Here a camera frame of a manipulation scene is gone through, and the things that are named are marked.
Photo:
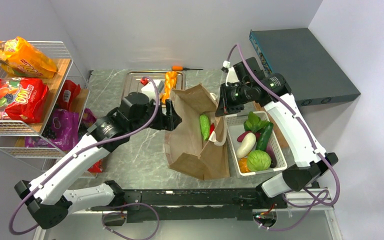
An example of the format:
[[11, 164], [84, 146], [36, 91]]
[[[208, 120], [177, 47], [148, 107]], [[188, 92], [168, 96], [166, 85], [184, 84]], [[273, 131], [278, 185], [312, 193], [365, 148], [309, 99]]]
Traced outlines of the red chili pepper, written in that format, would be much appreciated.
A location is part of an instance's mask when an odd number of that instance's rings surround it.
[[212, 123], [212, 124], [210, 125], [210, 128], [209, 128], [209, 135], [211, 135], [211, 134], [214, 132], [214, 130], [215, 130], [215, 124]]

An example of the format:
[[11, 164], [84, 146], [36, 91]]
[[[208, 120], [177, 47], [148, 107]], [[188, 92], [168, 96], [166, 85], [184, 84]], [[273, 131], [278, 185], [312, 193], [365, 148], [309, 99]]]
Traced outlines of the green bumpy cucumber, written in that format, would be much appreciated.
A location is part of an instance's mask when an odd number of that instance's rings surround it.
[[199, 116], [200, 132], [202, 139], [207, 141], [210, 137], [210, 119], [206, 114]]

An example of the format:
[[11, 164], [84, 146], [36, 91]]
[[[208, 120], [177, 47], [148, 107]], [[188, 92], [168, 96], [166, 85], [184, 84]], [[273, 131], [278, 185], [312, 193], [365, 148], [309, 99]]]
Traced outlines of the burlap grocery bag pink print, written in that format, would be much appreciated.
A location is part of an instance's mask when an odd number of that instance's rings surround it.
[[[186, 90], [174, 89], [170, 97], [182, 122], [164, 136], [168, 168], [199, 180], [230, 177], [227, 124], [223, 117], [215, 116], [218, 103], [211, 93], [198, 84]], [[199, 121], [202, 114], [215, 125], [215, 141], [202, 137]]]

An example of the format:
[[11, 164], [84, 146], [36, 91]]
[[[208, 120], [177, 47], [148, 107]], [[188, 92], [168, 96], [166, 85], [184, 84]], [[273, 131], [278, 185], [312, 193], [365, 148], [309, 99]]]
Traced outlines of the white perforated plastic basket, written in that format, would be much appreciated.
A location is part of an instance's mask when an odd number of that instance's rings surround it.
[[231, 167], [237, 177], [272, 176], [286, 170], [288, 163], [274, 131], [274, 121], [264, 111], [224, 117]]

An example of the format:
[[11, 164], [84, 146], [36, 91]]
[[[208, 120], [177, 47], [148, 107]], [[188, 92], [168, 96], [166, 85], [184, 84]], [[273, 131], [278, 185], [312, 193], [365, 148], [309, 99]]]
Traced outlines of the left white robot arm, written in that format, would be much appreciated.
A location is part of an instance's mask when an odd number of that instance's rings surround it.
[[94, 207], [121, 209], [125, 203], [124, 190], [113, 180], [89, 188], [71, 190], [70, 186], [93, 164], [127, 143], [140, 131], [173, 131], [182, 119], [173, 104], [161, 109], [159, 98], [163, 87], [150, 79], [149, 97], [143, 92], [131, 92], [118, 107], [96, 120], [76, 146], [54, 166], [39, 177], [15, 185], [21, 206], [27, 208], [38, 227], [46, 230], [58, 225], [68, 215]]

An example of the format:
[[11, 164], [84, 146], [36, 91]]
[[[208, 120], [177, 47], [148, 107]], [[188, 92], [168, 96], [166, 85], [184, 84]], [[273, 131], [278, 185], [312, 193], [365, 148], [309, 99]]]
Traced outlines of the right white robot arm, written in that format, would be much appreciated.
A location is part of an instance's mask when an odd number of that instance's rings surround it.
[[300, 191], [326, 171], [332, 170], [338, 157], [333, 152], [326, 152], [309, 130], [285, 77], [280, 73], [265, 77], [263, 71], [251, 69], [248, 63], [252, 61], [255, 58], [235, 65], [227, 60], [223, 62], [222, 70], [227, 77], [226, 82], [220, 85], [215, 115], [237, 114], [246, 103], [257, 102], [283, 134], [294, 157], [294, 164], [257, 186], [256, 203], [267, 208], [276, 196], [290, 190]]

